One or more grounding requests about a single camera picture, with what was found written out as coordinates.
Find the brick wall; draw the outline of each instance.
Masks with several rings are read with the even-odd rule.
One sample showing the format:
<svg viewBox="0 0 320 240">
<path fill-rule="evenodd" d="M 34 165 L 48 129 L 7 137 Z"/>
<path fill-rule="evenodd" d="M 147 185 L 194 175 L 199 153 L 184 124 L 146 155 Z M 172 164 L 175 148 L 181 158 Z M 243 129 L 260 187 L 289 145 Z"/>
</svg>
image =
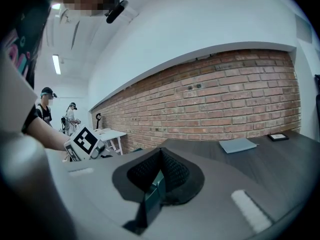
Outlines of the brick wall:
<svg viewBox="0 0 320 240">
<path fill-rule="evenodd" d="M 124 151 L 166 139 L 229 140 L 299 131 L 300 95 L 289 55 L 237 50 L 179 64 L 117 93 L 92 111 L 100 128 L 126 132 Z"/>
</svg>

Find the person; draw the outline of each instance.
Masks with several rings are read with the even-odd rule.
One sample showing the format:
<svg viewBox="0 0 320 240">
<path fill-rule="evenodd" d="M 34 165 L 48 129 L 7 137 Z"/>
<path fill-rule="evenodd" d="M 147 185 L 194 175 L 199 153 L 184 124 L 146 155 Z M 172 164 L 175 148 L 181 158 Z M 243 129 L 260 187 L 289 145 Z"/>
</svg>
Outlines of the person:
<svg viewBox="0 0 320 240">
<path fill-rule="evenodd" d="M 42 89 L 40 97 L 41 101 L 36 107 L 36 112 L 43 121 L 52 127 L 50 123 L 50 121 L 52 121 L 51 108 L 49 106 L 53 105 L 54 98 L 57 98 L 57 95 L 51 88 L 45 87 Z"/>
<path fill-rule="evenodd" d="M 64 3 L 69 9 L 93 15 L 102 8 L 111 10 L 116 1 L 118 0 L 15 0 L 10 10 L 5 10 L 2 15 L 5 24 L 0 32 L 0 49 L 1 54 L 8 57 L 0 61 L 1 69 L 8 67 L 7 60 L 11 60 L 12 65 L 34 89 L 38 51 L 51 5 Z M 24 122 L 22 132 L 40 141 L 45 148 L 60 151 L 65 151 L 64 143 L 69 138 L 43 121 L 35 105 Z"/>
<path fill-rule="evenodd" d="M 76 103 L 71 102 L 69 107 L 66 109 L 65 115 L 65 130 L 68 136 L 71 136 L 76 131 L 76 124 L 81 123 L 80 120 L 75 119 L 74 110 L 77 110 Z"/>
</svg>

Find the fluorescent light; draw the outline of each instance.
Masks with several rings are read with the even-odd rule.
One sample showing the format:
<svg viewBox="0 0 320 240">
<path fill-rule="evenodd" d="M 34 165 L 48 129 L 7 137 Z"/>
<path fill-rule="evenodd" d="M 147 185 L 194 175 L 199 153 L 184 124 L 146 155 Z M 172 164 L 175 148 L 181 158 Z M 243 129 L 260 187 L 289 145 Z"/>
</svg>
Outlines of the fluorescent light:
<svg viewBox="0 0 320 240">
<path fill-rule="evenodd" d="M 61 75 L 60 65 L 59 65 L 59 56 L 58 55 L 52 55 L 52 59 L 53 59 L 53 64 L 54 64 L 54 68 L 55 68 L 56 74 L 57 75 Z"/>
<path fill-rule="evenodd" d="M 52 5 L 51 8 L 55 9 L 55 10 L 59 10 L 60 9 L 60 5 L 61 5 L 60 3 L 56 3 L 56 4 Z"/>
</svg>

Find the black t-shirt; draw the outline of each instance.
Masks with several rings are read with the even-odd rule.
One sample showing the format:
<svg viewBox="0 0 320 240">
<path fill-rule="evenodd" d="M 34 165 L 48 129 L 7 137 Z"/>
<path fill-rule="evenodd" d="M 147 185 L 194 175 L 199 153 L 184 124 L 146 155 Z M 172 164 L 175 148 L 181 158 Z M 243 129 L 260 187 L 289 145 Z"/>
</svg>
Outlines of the black t-shirt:
<svg viewBox="0 0 320 240">
<path fill-rule="evenodd" d="M 48 125 L 50 125 L 50 121 L 52 120 L 52 118 L 51 118 L 51 112 L 48 106 L 46 106 L 46 109 L 44 109 L 44 107 L 41 106 L 41 104 L 39 104 L 36 107 L 36 113 L 38 117 L 40 117 L 43 121 L 45 121 Z"/>
</svg>

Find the white table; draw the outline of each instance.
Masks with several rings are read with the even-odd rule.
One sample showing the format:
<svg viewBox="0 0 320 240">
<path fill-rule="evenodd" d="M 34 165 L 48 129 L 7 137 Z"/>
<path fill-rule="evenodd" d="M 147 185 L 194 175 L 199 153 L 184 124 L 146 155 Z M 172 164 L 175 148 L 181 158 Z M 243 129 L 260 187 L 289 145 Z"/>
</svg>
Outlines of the white table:
<svg viewBox="0 0 320 240">
<path fill-rule="evenodd" d="M 123 155 L 124 153 L 122 151 L 120 137 L 125 136 L 125 135 L 127 135 L 126 132 L 108 129 L 108 130 L 104 131 L 104 133 L 100 134 L 99 136 L 103 142 L 107 143 L 108 141 L 110 141 L 111 146 L 107 145 L 108 148 L 112 147 L 115 152 L 117 152 L 117 153 L 120 152 L 120 154 Z M 116 149 L 116 146 L 113 142 L 113 139 L 118 140 L 119 149 Z"/>
</svg>

